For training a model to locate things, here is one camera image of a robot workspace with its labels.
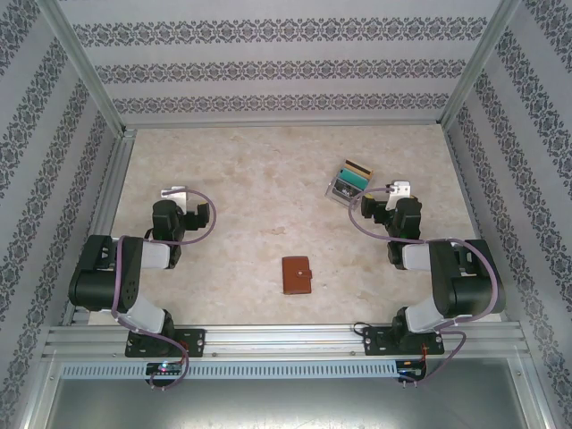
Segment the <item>clear acrylic card box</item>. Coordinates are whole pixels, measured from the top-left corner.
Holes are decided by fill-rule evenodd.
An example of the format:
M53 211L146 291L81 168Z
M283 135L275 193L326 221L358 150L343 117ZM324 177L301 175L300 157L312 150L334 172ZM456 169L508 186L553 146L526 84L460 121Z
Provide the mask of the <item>clear acrylic card box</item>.
M332 177L332 180L330 181L330 183L329 183L329 185L328 185L328 187L327 187L327 190L326 190L326 192L325 192L325 195L326 195L328 198L333 199L334 201L336 201L336 202L338 202L338 203L340 203L340 204L342 204L342 205L344 205L344 206L348 206L351 201L348 203L347 201L345 201L345 200L343 200L343 199L341 199L341 198L339 198L339 197L333 195L333 193L332 193L332 186L333 186L333 184L335 183L335 181L338 180L337 174L338 174L339 170L342 169L342 168L344 168L344 161L338 166L338 168L337 168L335 174L334 174L333 177Z

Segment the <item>brown leather card holder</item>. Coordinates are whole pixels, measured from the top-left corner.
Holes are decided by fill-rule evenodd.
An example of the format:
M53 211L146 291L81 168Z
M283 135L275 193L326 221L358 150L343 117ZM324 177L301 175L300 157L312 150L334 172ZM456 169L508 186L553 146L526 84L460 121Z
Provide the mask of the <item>brown leather card holder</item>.
M312 271L308 257L291 256L282 259L282 291L284 295L310 294Z

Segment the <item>black VIP card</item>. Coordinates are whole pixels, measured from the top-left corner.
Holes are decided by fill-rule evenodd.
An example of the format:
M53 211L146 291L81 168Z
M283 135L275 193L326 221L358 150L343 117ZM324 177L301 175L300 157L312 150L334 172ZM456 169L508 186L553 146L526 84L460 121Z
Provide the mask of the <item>black VIP card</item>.
M336 180L332 186L333 195L347 201L348 203L360 192L360 189L354 187L351 183L347 183L342 180Z

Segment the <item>teal card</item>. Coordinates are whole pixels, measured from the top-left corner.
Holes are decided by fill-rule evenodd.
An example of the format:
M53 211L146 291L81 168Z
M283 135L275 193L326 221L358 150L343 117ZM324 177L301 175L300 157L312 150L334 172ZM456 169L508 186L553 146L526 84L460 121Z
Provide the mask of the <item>teal card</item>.
M337 178L360 190L364 190L369 183L369 179L367 179L367 177L347 168L340 169L337 174Z

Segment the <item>right small circuit board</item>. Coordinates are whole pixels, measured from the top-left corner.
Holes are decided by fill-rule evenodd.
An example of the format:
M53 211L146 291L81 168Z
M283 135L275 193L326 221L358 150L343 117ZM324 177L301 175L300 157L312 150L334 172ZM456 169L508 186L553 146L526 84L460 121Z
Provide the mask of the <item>right small circuit board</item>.
M426 375L426 361L420 360L398 360L396 362L399 378L406 381L420 381Z

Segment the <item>grey sheet metal panel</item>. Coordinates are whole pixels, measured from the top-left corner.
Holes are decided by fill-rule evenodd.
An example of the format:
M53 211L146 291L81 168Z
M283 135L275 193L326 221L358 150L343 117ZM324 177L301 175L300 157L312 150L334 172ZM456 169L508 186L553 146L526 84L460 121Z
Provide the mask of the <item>grey sheet metal panel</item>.
M25 429L549 429L521 358L459 359L428 382L390 378L191 379L157 392L54 363Z

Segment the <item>left aluminium side rail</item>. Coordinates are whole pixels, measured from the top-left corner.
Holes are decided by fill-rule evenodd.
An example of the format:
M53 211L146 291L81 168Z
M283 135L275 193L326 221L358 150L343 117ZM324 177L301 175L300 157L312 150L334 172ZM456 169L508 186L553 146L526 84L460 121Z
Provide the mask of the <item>left aluminium side rail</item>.
M72 323L74 307L68 299L70 280L88 236L109 233L113 227L135 136L136 131L126 130L115 140L105 140L97 151L86 188L81 194L81 205L76 208L75 220L71 223L71 237L59 265L58 279L54 283L51 325Z

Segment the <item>aluminium side rail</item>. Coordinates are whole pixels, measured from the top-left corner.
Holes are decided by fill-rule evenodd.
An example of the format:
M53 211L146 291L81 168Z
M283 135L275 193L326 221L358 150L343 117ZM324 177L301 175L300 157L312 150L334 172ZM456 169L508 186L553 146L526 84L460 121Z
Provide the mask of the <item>aluminium side rail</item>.
M76 208L75 220L71 223L71 237L59 265L58 279L54 283L51 325L72 323L74 307L68 299L70 280L88 236L109 233L113 227L135 136L136 131L126 130L115 140L105 140L97 151L86 188L81 194L81 205Z
M473 171L473 167L467 163L468 154L465 150L465 141L460 139L460 148L458 148L453 137L447 131L444 132L444 136L458 176L459 186L461 187L461 192L467 206L475 238L477 240L485 240L483 226L478 216L478 209L481 208L481 206L479 205L479 201L473 195L474 186L478 186L478 184L475 181L475 172ZM506 293L495 262L492 261L491 265L495 275L497 276L498 297L493 310L488 315L478 319L478 322L500 322L506 319L506 316L501 315L506 306Z

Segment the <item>right aluminium side rail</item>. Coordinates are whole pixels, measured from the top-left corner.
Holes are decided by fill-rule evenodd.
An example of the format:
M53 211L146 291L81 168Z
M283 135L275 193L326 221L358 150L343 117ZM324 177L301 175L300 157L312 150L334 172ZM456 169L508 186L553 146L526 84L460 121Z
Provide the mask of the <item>right aluminium side rail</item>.
M478 216L478 209L481 208L481 206L479 205L479 201L473 195L474 186L478 186L478 184L475 181L475 172L473 171L473 167L467 163L468 154L465 150L465 141L460 139L460 148L458 148L453 137L447 131L444 132L444 136L458 176L459 186L461 187L461 192L467 206L475 238L477 240L485 240L483 226ZM492 261L491 265L495 275L497 276L498 297L493 310L488 315L478 319L478 322L500 322L506 319L506 316L501 315L506 306L506 293L495 262Z

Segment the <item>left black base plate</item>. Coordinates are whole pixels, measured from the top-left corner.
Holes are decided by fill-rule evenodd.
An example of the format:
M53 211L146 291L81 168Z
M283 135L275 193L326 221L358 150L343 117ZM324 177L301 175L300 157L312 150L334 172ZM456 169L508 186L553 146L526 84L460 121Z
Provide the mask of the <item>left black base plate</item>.
M190 358L201 358L206 343L206 331L176 329L172 341L185 348ZM169 341L129 332L124 355L127 358L181 358L182 351Z

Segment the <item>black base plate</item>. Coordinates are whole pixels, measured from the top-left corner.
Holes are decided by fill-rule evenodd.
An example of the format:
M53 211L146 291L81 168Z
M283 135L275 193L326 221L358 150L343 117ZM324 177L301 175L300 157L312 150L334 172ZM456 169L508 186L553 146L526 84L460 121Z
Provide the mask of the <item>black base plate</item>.
M367 356L429 356L444 354L441 335L435 332L399 332L390 326L369 326L363 331Z
M176 329L172 341L185 348L190 358L201 358L206 343L206 331ZM127 358L181 358L182 351L169 341L129 332L124 355Z

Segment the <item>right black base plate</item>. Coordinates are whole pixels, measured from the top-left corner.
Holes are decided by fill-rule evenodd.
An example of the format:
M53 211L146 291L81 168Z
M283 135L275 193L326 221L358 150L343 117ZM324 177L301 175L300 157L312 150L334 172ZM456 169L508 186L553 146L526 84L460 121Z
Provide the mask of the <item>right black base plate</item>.
M429 356L444 354L441 335L435 332L399 332L390 326L369 326L363 331L367 356Z

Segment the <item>wide aluminium mounting rail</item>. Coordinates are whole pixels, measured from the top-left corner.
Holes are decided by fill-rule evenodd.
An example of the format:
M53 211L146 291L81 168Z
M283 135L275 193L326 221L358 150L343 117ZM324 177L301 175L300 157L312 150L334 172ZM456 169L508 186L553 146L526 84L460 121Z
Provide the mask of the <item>wide aluminium mounting rail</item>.
M349 360L366 356L350 324L205 325L207 360ZM518 323L463 324L467 340L457 358L515 358L530 349ZM45 361L120 361L128 331L119 325L74 325L48 331Z

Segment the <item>aluminium corner post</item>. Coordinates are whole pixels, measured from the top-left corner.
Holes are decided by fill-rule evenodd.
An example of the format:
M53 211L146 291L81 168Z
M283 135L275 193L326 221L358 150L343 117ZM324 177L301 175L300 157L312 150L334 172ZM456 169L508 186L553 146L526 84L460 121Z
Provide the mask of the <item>aluminium corner post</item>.
M448 130L454 122L458 111L521 2L522 0L500 0L438 120L444 131Z
M38 8L46 18L50 28L58 38L75 71L84 82L89 94L95 100L98 110L104 116L107 125L114 135L122 136L125 125L107 94L104 84L97 74L95 66L80 43L80 40L68 19L66 18L58 0L35 0Z

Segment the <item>right aluminium corner post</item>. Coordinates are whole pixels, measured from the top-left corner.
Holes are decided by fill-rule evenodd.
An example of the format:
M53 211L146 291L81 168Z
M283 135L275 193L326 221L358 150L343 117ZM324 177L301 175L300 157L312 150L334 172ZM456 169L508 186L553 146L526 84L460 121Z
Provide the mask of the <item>right aluminium corner post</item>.
M458 111L521 2L522 0L500 0L438 120L444 131L448 130L454 122Z

